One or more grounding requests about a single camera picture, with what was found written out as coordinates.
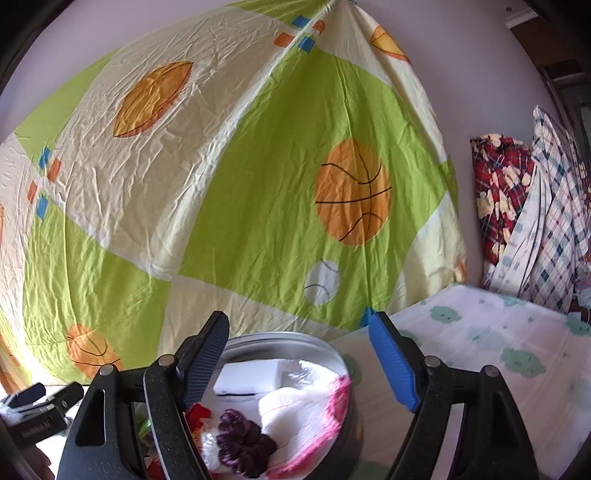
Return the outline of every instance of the wrinkled fabric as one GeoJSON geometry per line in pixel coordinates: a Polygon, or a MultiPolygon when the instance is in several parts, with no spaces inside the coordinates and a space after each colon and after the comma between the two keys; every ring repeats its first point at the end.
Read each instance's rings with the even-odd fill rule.
{"type": "Polygon", "coordinates": [[[160,28],[66,82],[0,157],[0,361],[27,382],[149,365],[215,310],[231,336],[331,339],[466,278],[431,104],[346,0],[160,28]]]}
{"type": "Polygon", "coordinates": [[[534,303],[568,312],[574,284],[586,275],[589,210],[574,142],[539,106],[534,109],[532,156],[548,176],[552,200],[526,294],[534,303]]]}
{"type": "Polygon", "coordinates": [[[470,144],[483,253],[489,265],[496,265],[525,205],[534,161],[524,143],[503,135],[478,137],[470,144]]]}
{"type": "Polygon", "coordinates": [[[489,290],[529,300],[527,290],[540,251],[544,222],[551,200],[548,175],[543,168],[536,167],[515,229],[507,242],[503,257],[492,270],[489,290]]]}

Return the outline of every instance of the black clamp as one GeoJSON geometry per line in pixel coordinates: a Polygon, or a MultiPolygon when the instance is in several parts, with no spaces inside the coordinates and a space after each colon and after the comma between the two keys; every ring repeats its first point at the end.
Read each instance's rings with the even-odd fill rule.
{"type": "Polygon", "coordinates": [[[449,368],[424,356],[384,312],[369,321],[369,338],[397,400],[415,414],[388,480],[430,480],[453,404],[464,413],[449,480],[538,480],[530,439],[499,372],[449,368]]]}
{"type": "Polygon", "coordinates": [[[145,402],[164,473],[173,480],[209,480],[183,417],[203,397],[228,341],[230,324],[213,312],[198,335],[145,368],[104,365],[72,424],[58,480],[148,478],[135,433],[135,402],[145,402]]]}

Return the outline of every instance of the white sponge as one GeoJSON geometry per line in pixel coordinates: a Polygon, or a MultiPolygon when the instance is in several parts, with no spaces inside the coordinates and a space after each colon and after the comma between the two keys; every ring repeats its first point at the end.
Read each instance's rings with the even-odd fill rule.
{"type": "Polygon", "coordinates": [[[267,394],[281,388],[286,361],[250,360],[226,364],[213,386],[216,395],[267,394]]]}

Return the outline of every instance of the pink and white towel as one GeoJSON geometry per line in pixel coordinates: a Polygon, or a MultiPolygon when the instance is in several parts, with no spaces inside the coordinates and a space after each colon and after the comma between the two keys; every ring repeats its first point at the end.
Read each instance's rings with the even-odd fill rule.
{"type": "Polygon", "coordinates": [[[286,478],[309,468],[332,443],[345,419],[350,385],[348,377],[340,377],[323,386],[280,388],[260,399],[261,430],[278,446],[267,478],[286,478]]]}

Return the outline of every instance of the basketball print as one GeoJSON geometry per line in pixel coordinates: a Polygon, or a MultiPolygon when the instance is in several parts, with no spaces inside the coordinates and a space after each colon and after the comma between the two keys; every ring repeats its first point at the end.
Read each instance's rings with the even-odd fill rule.
{"type": "Polygon", "coordinates": [[[314,305],[324,305],[336,296],[339,285],[339,266],[331,260],[320,260],[308,272],[304,296],[314,305]]]}
{"type": "Polygon", "coordinates": [[[183,90],[192,67],[192,61],[174,61],[136,83],[117,113],[113,136],[133,137],[153,126],[183,90]]]}
{"type": "Polygon", "coordinates": [[[121,358],[111,348],[105,337],[81,323],[68,328],[66,346],[68,355],[76,368],[88,378],[94,378],[104,364],[115,364],[117,369],[124,369],[121,358]]]}
{"type": "Polygon", "coordinates": [[[398,44],[381,25],[375,28],[374,33],[372,33],[369,39],[369,43],[378,50],[383,51],[388,57],[410,62],[404,52],[400,50],[398,44]]]}
{"type": "Polygon", "coordinates": [[[390,213],[392,186],[371,147],[348,138],[334,147],[316,178],[316,210],[326,231],[345,245],[375,237],[390,213]]]}

